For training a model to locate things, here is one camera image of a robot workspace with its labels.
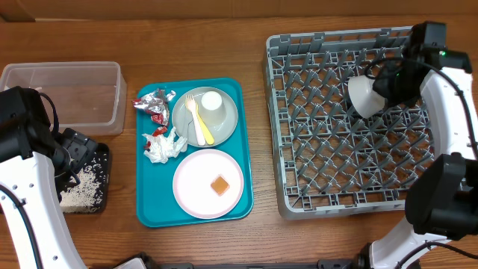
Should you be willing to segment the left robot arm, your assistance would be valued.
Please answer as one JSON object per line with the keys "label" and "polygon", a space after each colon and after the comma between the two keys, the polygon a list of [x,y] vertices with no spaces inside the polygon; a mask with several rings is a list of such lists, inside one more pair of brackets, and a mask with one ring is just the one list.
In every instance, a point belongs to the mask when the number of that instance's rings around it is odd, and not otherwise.
{"label": "left robot arm", "polygon": [[60,208],[79,185],[98,147],[84,134],[59,130],[35,89],[1,92],[1,209],[21,268],[84,268]]}

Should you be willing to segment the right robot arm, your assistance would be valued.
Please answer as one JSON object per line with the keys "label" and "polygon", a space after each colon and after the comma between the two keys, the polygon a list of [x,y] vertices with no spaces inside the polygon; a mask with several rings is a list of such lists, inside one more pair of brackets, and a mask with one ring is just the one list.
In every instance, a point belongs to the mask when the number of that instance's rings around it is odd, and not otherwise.
{"label": "right robot arm", "polygon": [[383,238],[366,245],[355,268],[417,268],[435,247],[477,233],[477,112],[468,55],[447,48],[446,25],[415,25],[404,53],[381,58],[348,83],[357,113],[371,117],[383,108],[422,99],[431,123],[434,162],[410,187],[404,218]]}

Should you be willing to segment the small grey bowl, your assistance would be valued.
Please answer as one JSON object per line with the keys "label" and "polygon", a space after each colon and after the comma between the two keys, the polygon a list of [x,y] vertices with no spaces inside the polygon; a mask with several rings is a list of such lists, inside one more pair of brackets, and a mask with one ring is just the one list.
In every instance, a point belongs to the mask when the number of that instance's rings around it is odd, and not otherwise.
{"label": "small grey bowl", "polygon": [[348,82],[350,101],[363,118],[372,117],[385,107],[385,98],[373,90],[373,83],[365,75],[352,77]]}

